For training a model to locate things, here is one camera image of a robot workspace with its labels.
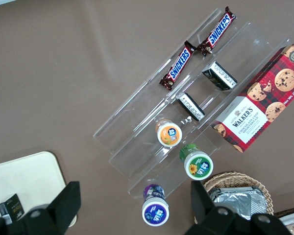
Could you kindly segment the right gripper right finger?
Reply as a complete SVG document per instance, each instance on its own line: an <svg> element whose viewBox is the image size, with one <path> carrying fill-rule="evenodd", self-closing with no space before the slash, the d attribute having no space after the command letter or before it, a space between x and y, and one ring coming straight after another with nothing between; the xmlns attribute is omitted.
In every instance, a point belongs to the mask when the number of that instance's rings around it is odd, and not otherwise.
<svg viewBox="0 0 294 235"><path fill-rule="evenodd" d="M197 223L187 235L232 235L235 215L226 207L217 207L200 181L191 182L191 204Z"/></svg>

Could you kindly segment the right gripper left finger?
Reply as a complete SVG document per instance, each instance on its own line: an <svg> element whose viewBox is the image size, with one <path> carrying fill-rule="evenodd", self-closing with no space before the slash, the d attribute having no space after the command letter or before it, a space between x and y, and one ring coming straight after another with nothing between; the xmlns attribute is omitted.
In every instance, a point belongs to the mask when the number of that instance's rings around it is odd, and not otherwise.
<svg viewBox="0 0 294 235"><path fill-rule="evenodd" d="M81 207L80 183L69 182L46 207L30 211L24 217L28 235L63 235Z"/></svg>

